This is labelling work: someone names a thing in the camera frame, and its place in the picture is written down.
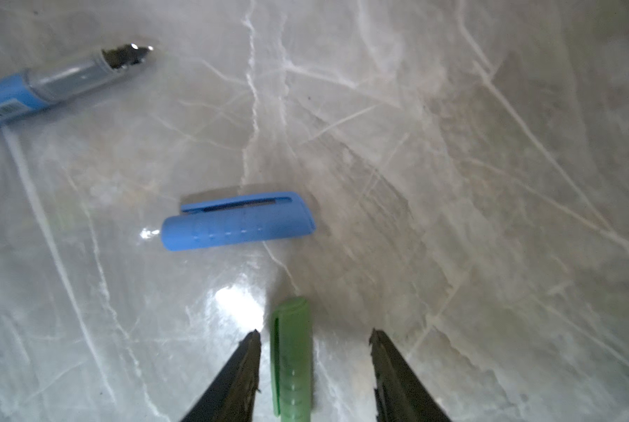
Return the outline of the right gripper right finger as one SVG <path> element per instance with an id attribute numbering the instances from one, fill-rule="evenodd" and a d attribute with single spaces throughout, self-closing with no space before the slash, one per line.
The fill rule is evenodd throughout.
<path id="1" fill-rule="evenodd" d="M 382 330 L 369 339 L 376 387 L 377 421 L 451 422 Z"/>

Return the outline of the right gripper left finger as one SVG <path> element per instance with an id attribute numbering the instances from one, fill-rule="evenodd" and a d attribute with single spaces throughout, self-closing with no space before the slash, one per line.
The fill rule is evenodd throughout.
<path id="1" fill-rule="evenodd" d="M 260 333 L 248 333 L 183 421 L 252 421 L 261 346 Z"/>

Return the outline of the green pen cap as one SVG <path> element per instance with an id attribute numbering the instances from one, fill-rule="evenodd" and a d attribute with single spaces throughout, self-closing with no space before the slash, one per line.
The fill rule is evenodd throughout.
<path id="1" fill-rule="evenodd" d="M 309 301 L 291 298 L 270 320 L 273 410 L 281 421 L 309 421 L 313 397 L 313 337 Z"/>

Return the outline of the blue pen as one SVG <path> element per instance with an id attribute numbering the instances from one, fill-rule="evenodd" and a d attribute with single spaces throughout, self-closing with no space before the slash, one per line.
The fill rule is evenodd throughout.
<path id="1" fill-rule="evenodd" d="M 0 79 L 0 124 L 113 83 L 142 67 L 154 48 L 135 43 L 92 49 Z"/>

